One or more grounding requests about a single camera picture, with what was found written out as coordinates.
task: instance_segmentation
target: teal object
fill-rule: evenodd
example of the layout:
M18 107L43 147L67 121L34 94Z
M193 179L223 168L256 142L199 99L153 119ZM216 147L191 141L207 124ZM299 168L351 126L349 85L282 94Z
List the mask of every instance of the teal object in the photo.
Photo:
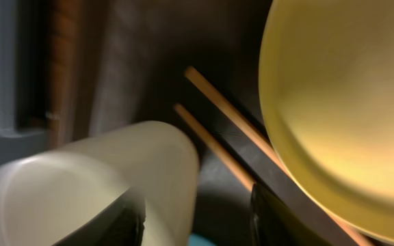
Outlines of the teal object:
M197 234L191 234L188 240L188 246L216 246L204 237Z

